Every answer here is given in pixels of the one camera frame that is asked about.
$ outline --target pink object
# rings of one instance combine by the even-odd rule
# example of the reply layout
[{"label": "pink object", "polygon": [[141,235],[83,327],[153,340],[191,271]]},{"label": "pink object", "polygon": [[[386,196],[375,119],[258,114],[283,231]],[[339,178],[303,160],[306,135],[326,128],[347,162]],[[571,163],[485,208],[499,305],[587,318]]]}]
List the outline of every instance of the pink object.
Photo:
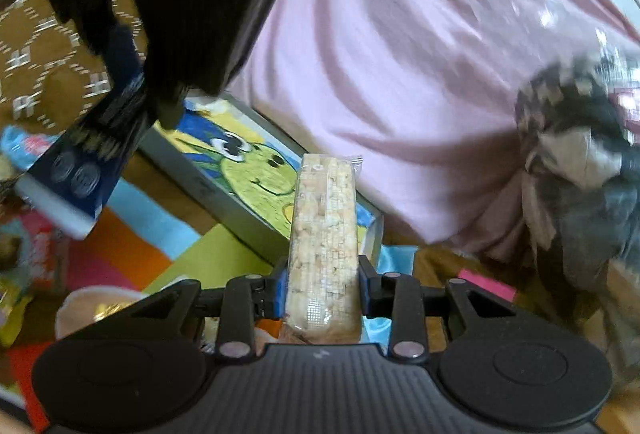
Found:
[{"label": "pink object", "polygon": [[358,189],[386,227],[508,259],[516,93],[597,52],[597,29],[640,50],[608,0],[277,0],[230,90],[311,151],[362,154]]},{"label": "pink object", "polygon": [[509,286],[505,283],[500,283],[495,279],[490,279],[489,277],[485,277],[484,275],[480,275],[479,273],[469,271],[466,268],[460,270],[458,274],[460,279],[465,279],[470,283],[474,283],[476,286],[485,289],[494,295],[497,295],[501,299],[508,300],[509,302],[513,302],[513,299],[516,297],[516,289]]},{"label": "pink object", "polygon": [[69,291],[94,285],[117,286],[135,290],[129,279],[124,277],[118,270],[109,263],[96,257],[82,257],[74,255],[72,248],[69,258],[69,271],[66,279],[66,286]]},{"label": "pink object", "polygon": [[50,221],[35,210],[23,212],[19,217],[22,225],[31,234],[31,236],[35,236],[41,231],[50,232],[53,230],[53,226]]}]

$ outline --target pink cloth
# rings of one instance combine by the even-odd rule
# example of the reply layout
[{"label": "pink cloth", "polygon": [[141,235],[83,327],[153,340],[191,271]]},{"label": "pink cloth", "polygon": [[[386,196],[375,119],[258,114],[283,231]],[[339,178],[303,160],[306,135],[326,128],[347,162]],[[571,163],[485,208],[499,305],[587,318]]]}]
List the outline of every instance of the pink cloth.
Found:
[{"label": "pink cloth", "polygon": [[428,243],[506,259],[522,230],[517,90],[552,61],[634,47],[607,0],[277,0],[230,90]]}]

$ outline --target patterned rug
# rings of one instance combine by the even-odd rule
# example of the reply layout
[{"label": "patterned rug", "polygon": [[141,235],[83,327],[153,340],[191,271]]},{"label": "patterned rug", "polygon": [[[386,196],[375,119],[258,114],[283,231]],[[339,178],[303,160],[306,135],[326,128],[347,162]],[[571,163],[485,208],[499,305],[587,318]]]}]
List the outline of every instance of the patterned rug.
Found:
[{"label": "patterned rug", "polygon": [[[113,0],[138,53],[146,37],[133,0]],[[17,0],[0,12],[0,126],[14,122],[12,100],[31,96],[32,117],[18,122],[30,132],[59,133],[110,89],[102,61],[78,39],[72,21],[59,24],[48,0]]]}]

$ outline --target metal bolt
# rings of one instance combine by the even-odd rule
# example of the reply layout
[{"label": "metal bolt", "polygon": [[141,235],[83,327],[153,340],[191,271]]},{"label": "metal bolt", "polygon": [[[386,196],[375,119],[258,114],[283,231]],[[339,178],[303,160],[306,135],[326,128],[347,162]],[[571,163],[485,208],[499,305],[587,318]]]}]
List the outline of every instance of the metal bolt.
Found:
[{"label": "metal bolt", "polygon": [[394,346],[394,353],[402,358],[418,358],[424,353],[424,346],[412,340],[403,340]]},{"label": "metal bolt", "polygon": [[220,354],[227,358],[242,358],[251,353],[251,347],[244,342],[225,342],[220,346]]}]

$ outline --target crumpled plastic bag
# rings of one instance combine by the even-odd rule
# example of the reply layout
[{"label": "crumpled plastic bag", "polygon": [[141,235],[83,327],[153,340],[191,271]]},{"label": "crumpled plastic bag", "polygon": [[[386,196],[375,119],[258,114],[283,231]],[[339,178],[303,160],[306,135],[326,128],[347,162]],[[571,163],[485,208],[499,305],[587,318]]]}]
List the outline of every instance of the crumpled plastic bag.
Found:
[{"label": "crumpled plastic bag", "polygon": [[[640,55],[598,37],[598,53],[550,66],[518,94],[522,205],[540,279],[574,324],[602,308],[625,385],[640,376]],[[577,312],[585,295],[597,298]]]}]

